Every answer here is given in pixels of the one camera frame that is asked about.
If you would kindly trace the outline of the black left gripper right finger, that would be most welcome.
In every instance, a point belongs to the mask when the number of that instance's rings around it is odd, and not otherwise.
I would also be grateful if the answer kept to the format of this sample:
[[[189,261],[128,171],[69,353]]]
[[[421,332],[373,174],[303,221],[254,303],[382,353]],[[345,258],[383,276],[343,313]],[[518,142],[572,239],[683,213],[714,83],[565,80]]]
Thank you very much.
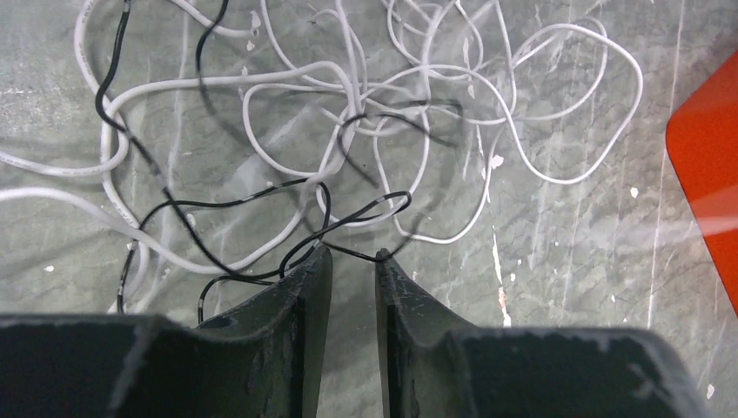
[[[414,282],[387,250],[375,266],[387,417],[706,417],[659,335],[631,327],[480,327]]]

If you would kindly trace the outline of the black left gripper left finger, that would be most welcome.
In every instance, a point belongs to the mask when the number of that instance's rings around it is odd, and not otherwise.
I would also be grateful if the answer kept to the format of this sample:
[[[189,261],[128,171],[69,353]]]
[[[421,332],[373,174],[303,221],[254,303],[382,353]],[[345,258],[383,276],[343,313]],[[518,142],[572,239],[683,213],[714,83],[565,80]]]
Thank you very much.
[[[194,328],[158,314],[5,314],[1,414],[313,417],[331,294],[320,247]]]

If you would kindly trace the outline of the orange plastic tray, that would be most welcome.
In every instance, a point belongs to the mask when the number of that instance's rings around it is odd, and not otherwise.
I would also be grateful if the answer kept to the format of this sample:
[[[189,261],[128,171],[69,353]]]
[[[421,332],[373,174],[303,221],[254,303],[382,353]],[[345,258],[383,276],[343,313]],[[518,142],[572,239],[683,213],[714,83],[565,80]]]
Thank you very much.
[[[736,54],[669,119],[666,146],[722,285],[736,309]]]

